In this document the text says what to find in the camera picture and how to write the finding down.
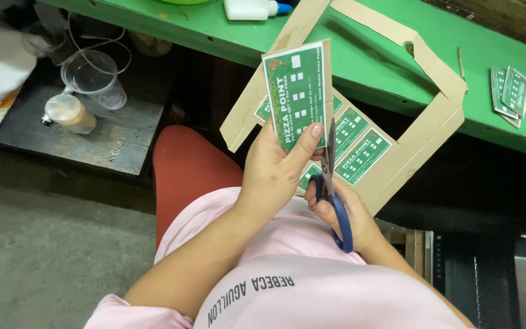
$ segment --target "cord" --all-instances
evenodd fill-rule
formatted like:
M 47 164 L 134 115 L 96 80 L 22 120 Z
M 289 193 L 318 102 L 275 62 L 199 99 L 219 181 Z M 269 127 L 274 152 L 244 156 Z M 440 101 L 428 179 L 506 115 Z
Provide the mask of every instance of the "cord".
M 105 44 L 109 44 L 109 43 L 112 43 L 112 42 L 115 42 L 117 43 L 118 45 L 120 45 L 121 47 L 125 48 L 127 50 L 127 52 L 129 53 L 129 61 L 127 62 L 127 64 L 125 65 L 125 67 L 121 70 L 121 71 L 118 71 L 117 74 L 121 74 L 123 72 L 125 72 L 125 70 L 127 70 L 129 68 L 129 65 L 131 64 L 131 60 L 133 59 L 133 54 L 131 53 L 131 50 L 129 50 L 129 48 L 127 46 L 125 46 L 123 43 L 119 42 L 119 40 L 121 40 L 121 38 L 123 38 L 125 36 L 125 27 L 123 27 L 123 33 L 121 33 L 120 36 L 118 36 L 117 38 L 115 39 L 111 39 L 111 38 L 108 38 L 108 37 L 101 37 L 101 36 L 89 36 L 89 35 L 82 35 L 81 38 L 83 39 L 98 39 L 98 40 L 106 40 L 106 41 L 103 41 L 101 43 L 97 43 L 93 46 L 90 46 L 90 47 L 86 47 L 86 48 L 80 48 L 78 46 L 78 43 L 77 41 L 74 39 L 74 35 L 72 34 L 72 29 L 70 28 L 70 16 L 72 15 L 72 12 L 68 12 L 68 34 L 70 35 L 70 40 L 72 40 L 72 42 L 74 43 L 74 45 L 77 47 L 78 51 L 77 53 L 82 53 L 83 51 L 85 50 L 89 50 L 89 49 L 93 49 L 93 48 L 97 48 L 99 46 L 103 46 Z M 83 54 L 82 55 L 84 57 L 84 59 L 89 63 L 91 64 L 92 67 L 94 67 L 95 69 L 97 69 L 98 71 L 100 72 L 103 72 L 103 73 L 106 73 L 106 74 L 114 74 L 113 72 L 107 72 L 107 71 L 103 71 L 101 69 L 99 69 L 98 67 L 94 66 L 91 61 L 88 60 L 88 58 Z

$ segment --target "white glue bottle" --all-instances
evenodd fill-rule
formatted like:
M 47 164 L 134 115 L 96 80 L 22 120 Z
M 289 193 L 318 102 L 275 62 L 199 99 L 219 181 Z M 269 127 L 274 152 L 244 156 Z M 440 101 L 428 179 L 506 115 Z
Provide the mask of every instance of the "white glue bottle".
M 293 8 L 275 0 L 224 0 L 224 9 L 230 20 L 267 20 Z

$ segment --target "concrete floor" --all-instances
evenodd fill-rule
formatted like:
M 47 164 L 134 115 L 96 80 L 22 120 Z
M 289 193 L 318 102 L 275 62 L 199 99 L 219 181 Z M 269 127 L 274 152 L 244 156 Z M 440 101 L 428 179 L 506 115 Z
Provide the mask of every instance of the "concrete floor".
M 0 328 L 82 328 L 152 265 L 152 190 L 0 149 Z

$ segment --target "hand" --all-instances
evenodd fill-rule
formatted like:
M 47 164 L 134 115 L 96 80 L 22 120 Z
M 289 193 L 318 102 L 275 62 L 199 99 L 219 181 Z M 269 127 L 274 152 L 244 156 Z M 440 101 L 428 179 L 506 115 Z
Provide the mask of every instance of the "hand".
M 352 248 L 362 254 L 369 250 L 369 248 L 380 245 L 381 242 L 384 241 L 384 237 L 376 225 L 375 220 L 370 215 L 369 209 L 366 208 L 361 196 L 336 176 L 333 176 L 332 183 L 334 185 L 334 192 L 340 197 L 340 200 L 346 208 L 348 220 L 350 220 Z M 320 219 L 333 228 L 340 239 L 342 239 L 336 212 L 328 201 L 317 201 L 316 183 L 314 181 L 308 184 L 304 199 L 307 201 L 311 211 L 315 212 Z
M 306 163 L 320 160 L 324 149 L 316 146 L 323 132 L 321 123 L 310 124 L 285 154 L 269 118 L 249 149 L 243 186 L 233 208 L 243 216 L 271 220 L 292 198 Z

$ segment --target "scissor blade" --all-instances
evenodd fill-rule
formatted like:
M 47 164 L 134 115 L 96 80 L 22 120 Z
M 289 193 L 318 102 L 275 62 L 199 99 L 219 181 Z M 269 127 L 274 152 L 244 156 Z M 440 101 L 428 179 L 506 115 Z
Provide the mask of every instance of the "scissor blade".
M 330 131 L 328 132 L 328 163 L 330 165 L 330 176 L 334 173 L 334 162 L 336 159 L 334 157 L 336 156 L 336 123 L 334 118 L 332 118 L 332 124 L 330 125 Z

